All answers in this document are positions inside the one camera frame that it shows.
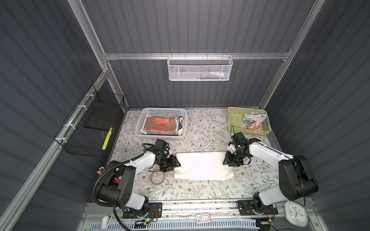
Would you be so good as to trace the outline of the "white towel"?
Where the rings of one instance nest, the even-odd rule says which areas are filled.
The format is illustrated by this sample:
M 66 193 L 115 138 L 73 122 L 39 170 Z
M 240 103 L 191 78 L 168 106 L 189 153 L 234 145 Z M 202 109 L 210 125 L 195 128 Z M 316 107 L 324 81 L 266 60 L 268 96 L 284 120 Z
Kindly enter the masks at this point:
M 174 178 L 192 181 L 226 181 L 234 177 L 234 168 L 223 164 L 226 152 L 177 153 L 181 164 Z

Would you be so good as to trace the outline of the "green perforated plastic basket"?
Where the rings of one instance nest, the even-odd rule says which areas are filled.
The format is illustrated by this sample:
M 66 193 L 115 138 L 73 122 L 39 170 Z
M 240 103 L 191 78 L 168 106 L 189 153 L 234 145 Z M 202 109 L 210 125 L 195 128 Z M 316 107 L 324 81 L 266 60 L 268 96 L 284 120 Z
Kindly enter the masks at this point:
M 267 114 L 267 111 L 265 110 L 252 109 L 252 108 L 229 107 L 227 111 L 228 111 L 228 130 L 229 131 L 232 131 L 235 133 L 242 132 L 243 134 L 246 134 L 246 135 L 256 135 L 256 136 L 266 136 L 272 131 L 268 117 L 262 123 L 263 130 L 250 130 L 250 129 L 241 128 L 241 126 L 244 124 L 243 118 L 245 114 L 250 114 L 252 112 L 257 112 L 260 114 Z

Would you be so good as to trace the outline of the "patterned cloth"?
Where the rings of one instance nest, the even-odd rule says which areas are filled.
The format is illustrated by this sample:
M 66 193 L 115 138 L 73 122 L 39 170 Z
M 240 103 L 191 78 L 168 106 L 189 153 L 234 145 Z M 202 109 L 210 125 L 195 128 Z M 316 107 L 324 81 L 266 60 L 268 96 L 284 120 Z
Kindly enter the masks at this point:
M 257 112 L 245 114 L 243 118 L 244 124 L 241 126 L 241 128 L 250 130 L 263 130 L 262 123 L 266 120 L 266 118 L 267 114 L 260 114 Z

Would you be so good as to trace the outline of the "orange towel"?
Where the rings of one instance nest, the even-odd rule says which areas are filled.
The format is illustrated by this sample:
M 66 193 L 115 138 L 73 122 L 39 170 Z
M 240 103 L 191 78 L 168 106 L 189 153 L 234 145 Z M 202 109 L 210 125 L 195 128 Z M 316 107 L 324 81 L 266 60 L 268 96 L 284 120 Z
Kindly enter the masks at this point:
M 178 133 L 178 118 L 146 115 L 140 132 L 146 135 L 176 135 Z

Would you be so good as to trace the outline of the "white plastic laundry basket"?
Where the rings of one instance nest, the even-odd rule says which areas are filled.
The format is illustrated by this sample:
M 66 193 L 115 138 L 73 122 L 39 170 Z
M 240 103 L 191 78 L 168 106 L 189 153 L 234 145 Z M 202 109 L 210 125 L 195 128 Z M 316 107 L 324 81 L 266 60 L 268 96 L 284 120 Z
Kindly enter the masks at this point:
M 183 116 L 184 119 L 185 119 L 185 122 L 184 122 L 184 133 L 182 136 L 177 136 L 177 135 L 146 135 L 146 134 L 142 134 L 140 132 L 143 124 L 144 124 L 144 120 L 145 120 L 145 117 L 146 115 L 151 115 L 151 116 L 154 116 L 154 117 L 179 117 L 179 116 Z M 186 135 L 186 130 L 187 130 L 187 125 L 188 125 L 188 113 L 185 109 L 181 109 L 181 108 L 150 108 L 150 107 L 147 107 L 147 108 L 144 108 L 142 111 L 141 111 L 141 114 L 139 116 L 139 119 L 138 119 L 138 122 L 136 124 L 136 127 L 135 127 L 135 135 L 137 135 L 138 137 L 141 137 L 143 139 L 161 139 L 161 140 L 180 140 L 182 138 L 185 137 Z

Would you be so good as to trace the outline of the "blue beige Doraemon towel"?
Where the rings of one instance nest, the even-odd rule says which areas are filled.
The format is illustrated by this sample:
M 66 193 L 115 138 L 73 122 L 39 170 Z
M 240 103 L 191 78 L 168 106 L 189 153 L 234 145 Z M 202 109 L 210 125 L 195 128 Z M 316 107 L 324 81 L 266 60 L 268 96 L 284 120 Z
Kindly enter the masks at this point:
M 185 119 L 183 116 L 179 116 L 177 117 L 176 121 L 177 121 L 177 136 L 182 136 L 184 133 Z

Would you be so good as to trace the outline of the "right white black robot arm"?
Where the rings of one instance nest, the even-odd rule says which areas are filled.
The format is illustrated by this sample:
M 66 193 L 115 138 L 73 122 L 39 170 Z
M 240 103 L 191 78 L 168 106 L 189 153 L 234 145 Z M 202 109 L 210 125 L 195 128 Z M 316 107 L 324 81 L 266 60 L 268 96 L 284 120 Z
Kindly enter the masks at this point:
M 319 190 L 309 161 L 265 145 L 257 138 L 247 139 L 243 133 L 231 135 L 223 164 L 240 167 L 257 157 L 278 170 L 278 185 L 253 195 L 251 206 L 256 212 L 284 201 L 294 201 Z

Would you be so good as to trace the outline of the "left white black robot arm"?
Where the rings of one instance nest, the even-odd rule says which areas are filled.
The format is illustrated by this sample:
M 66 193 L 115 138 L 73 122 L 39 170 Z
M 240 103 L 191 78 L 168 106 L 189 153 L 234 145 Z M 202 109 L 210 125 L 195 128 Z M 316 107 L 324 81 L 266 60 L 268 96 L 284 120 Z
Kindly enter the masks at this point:
M 169 144 L 157 139 L 155 144 L 142 144 L 143 151 L 132 159 L 111 161 L 93 186 L 93 201 L 102 207 L 133 210 L 146 214 L 149 199 L 133 191 L 135 176 L 142 170 L 157 165 L 159 171 L 173 171 L 181 164 L 170 154 Z

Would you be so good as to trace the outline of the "clear tape roll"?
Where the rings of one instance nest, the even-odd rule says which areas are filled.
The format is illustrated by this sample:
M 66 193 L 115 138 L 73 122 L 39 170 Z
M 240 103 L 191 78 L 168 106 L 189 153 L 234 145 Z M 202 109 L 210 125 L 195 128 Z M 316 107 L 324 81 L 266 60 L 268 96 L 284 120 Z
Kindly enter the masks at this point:
M 166 173 L 164 173 L 163 171 L 152 172 L 149 180 L 152 185 L 160 186 L 166 181 Z

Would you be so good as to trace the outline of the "red pencil cup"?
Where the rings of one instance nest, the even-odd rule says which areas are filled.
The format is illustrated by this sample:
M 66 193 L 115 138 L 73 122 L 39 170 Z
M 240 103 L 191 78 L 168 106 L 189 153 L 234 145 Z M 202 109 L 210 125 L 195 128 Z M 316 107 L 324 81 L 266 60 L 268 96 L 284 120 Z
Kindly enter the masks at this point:
M 96 172 L 98 174 L 98 177 L 100 178 L 107 170 L 107 167 L 100 167 L 98 171 Z

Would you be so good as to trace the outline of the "red white label card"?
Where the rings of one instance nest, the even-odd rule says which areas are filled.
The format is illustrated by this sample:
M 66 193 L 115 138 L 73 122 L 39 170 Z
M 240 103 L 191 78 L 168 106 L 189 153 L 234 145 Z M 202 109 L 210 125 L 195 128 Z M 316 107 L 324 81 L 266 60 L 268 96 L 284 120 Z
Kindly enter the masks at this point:
M 211 215 L 210 213 L 202 213 L 196 214 L 196 223 L 197 224 L 205 224 L 211 222 Z

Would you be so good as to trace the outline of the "white round clock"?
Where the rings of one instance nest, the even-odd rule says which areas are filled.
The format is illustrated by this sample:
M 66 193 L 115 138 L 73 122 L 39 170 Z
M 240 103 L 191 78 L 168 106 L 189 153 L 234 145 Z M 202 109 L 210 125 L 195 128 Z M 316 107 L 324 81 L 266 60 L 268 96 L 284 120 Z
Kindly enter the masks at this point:
M 297 202 L 287 201 L 284 204 L 286 220 L 297 227 L 305 227 L 308 224 L 308 216 L 305 208 Z

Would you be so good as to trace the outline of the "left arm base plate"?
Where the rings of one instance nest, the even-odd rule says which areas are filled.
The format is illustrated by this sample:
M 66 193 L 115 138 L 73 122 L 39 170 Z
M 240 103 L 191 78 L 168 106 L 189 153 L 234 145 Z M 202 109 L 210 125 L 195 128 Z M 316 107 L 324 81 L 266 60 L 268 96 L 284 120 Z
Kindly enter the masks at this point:
M 141 209 L 124 209 L 123 219 L 134 219 L 134 218 L 161 218 L 162 216 L 163 203 L 144 202 Z

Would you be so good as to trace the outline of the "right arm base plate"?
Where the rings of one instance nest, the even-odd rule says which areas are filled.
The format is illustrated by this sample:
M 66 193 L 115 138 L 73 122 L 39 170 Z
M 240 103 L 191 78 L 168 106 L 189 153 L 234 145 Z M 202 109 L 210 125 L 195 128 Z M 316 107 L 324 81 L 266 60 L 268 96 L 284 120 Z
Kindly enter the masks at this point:
M 278 209 L 274 205 L 266 206 L 262 202 L 253 200 L 238 200 L 236 206 L 241 216 L 277 215 Z

